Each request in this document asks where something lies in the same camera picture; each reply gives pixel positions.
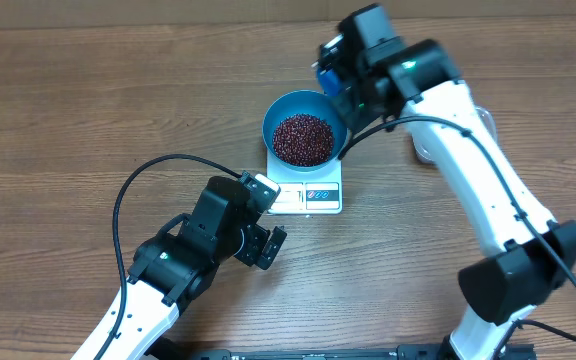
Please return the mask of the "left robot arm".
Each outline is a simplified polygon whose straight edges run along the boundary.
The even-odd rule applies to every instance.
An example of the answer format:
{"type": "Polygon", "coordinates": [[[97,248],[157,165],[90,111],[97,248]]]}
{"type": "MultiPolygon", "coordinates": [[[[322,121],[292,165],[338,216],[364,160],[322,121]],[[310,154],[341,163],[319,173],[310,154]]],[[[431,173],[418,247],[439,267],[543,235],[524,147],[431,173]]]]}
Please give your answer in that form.
{"type": "Polygon", "coordinates": [[[257,222],[279,193],[262,174],[210,178],[192,213],[174,217],[138,247],[125,289],[75,358],[140,359],[212,285],[224,261],[268,269],[286,233],[257,222]]]}

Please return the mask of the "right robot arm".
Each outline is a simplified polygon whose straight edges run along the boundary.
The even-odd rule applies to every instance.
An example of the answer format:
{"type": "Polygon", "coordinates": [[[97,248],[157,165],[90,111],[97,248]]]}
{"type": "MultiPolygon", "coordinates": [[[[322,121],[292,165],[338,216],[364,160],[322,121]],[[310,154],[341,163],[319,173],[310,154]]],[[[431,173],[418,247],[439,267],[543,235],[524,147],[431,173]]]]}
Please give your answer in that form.
{"type": "Polygon", "coordinates": [[[366,6],[342,20],[337,38],[320,49],[319,68],[350,144],[404,126],[474,228],[483,257],[458,274],[467,308],[437,357],[513,358],[513,333],[575,279],[576,222],[557,221],[528,190],[442,46],[430,39],[406,44],[382,6],[366,6]]]}

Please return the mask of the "blue plastic measuring scoop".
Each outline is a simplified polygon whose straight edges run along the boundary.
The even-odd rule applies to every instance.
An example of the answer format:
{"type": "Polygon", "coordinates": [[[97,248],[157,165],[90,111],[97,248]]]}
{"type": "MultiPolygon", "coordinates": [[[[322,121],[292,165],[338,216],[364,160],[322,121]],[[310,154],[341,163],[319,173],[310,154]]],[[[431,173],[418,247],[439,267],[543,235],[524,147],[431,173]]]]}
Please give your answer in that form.
{"type": "Polygon", "coordinates": [[[319,67],[316,71],[316,78],[327,96],[337,96],[344,90],[342,81],[333,69],[319,67]]]}

